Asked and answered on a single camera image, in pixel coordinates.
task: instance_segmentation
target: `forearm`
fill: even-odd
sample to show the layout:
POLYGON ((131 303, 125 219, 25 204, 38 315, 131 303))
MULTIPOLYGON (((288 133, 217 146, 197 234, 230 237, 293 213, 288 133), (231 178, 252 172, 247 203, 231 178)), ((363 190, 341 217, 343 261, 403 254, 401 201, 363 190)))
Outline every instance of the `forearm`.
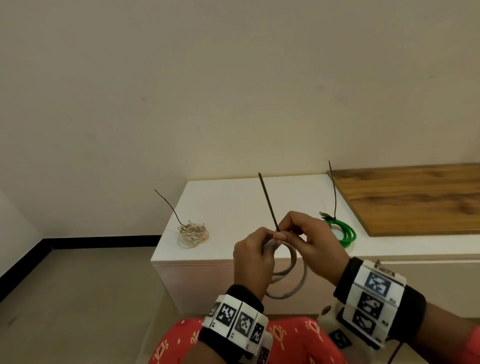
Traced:
POLYGON ((188 352, 183 364, 225 364, 225 361, 204 342, 197 342, 188 352))
POLYGON ((428 303, 420 329, 410 346, 429 363, 454 363, 475 325, 428 303))

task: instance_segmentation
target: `right hand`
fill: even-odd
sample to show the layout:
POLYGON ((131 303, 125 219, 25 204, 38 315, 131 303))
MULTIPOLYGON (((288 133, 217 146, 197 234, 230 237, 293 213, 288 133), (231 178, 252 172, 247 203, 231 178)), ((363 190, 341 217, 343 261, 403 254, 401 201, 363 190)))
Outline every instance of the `right hand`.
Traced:
POLYGON ((273 235, 274 239, 292 245, 315 274, 338 284, 350 257, 325 221, 290 211, 278 227, 280 232, 273 235))

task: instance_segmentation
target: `wooden board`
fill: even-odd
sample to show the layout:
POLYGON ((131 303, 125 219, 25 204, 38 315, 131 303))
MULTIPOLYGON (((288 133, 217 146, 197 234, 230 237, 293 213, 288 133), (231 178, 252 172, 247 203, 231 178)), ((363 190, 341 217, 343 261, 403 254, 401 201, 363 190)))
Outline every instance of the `wooden board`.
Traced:
POLYGON ((480 233, 480 164, 335 170, 333 176, 370 236, 480 233))

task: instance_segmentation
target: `white cable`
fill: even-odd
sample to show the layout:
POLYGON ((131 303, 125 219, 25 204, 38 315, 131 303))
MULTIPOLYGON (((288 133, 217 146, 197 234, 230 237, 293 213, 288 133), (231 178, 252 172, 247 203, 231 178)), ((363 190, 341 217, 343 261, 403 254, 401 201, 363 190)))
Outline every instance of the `white cable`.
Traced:
POLYGON ((180 240, 189 248, 194 248, 203 243, 210 236, 205 224, 195 224, 188 221, 187 225, 179 226, 180 240))

